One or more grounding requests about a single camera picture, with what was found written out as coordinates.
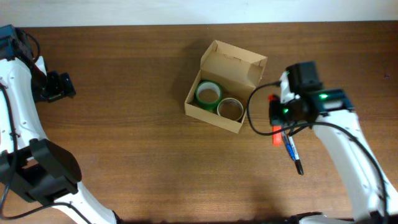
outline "green light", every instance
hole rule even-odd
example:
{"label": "green light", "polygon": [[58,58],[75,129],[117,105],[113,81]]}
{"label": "green light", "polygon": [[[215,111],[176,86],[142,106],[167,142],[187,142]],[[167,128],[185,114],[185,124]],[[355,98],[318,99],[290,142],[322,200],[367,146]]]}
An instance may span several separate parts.
{"label": "green light", "polygon": [[321,98],[321,100],[324,100],[324,99],[328,98],[328,95],[322,93],[322,94],[319,94],[319,98]]}

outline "tape roll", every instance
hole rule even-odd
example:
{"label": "tape roll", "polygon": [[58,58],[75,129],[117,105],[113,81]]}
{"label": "tape roll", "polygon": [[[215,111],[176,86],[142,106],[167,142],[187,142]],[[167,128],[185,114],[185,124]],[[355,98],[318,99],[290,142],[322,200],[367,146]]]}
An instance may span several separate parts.
{"label": "tape roll", "polygon": [[[218,99],[215,101],[209,102],[208,100],[201,99],[200,93],[205,90],[212,90],[218,95]],[[223,90],[217,82],[213,81],[204,81],[199,83],[197,89],[195,90],[195,97],[198,101],[198,106],[204,110],[211,111],[217,107],[223,97]]]}
{"label": "tape roll", "polygon": [[233,121],[239,121],[244,113],[242,103],[235,98],[225,98],[217,106],[217,114],[231,119]]}

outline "open box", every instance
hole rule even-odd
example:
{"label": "open box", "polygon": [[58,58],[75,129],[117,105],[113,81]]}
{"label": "open box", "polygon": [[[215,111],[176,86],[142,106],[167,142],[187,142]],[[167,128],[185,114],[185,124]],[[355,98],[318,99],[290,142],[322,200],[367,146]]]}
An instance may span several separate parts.
{"label": "open box", "polygon": [[[185,100],[185,114],[238,133],[246,117],[247,100],[261,81],[266,62],[265,56],[214,40],[200,60],[200,70]],[[224,92],[223,98],[236,98],[242,103],[245,112],[239,121],[197,106],[195,90],[205,80],[220,84]]]}

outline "white wall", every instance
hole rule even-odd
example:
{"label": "white wall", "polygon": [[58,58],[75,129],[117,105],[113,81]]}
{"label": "white wall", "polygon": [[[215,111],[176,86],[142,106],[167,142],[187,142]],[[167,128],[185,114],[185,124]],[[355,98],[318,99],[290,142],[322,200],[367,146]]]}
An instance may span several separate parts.
{"label": "white wall", "polygon": [[0,26],[398,20],[398,0],[0,0]]}

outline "box flap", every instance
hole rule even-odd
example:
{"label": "box flap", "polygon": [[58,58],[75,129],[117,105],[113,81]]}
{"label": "box flap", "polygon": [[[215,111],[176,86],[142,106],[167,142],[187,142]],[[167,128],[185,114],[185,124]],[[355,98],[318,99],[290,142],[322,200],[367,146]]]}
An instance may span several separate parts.
{"label": "box flap", "polygon": [[251,87],[262,78],[267,57],[214,40],[200,60],[200,68]]}

